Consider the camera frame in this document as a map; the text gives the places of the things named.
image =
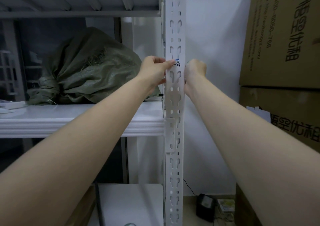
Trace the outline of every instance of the floor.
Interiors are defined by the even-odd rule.
[[[216,208],[216,217],[222,217]],[[234,222],[215,219],[214,223],[207,222],[196,216],[196,199],[194,196],[183,197],[183,226],[236,226]]]

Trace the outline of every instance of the right arm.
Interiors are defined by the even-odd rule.
[[[185,92],[262,225],[320,225],[320,154],[242,107],[191,60]]]

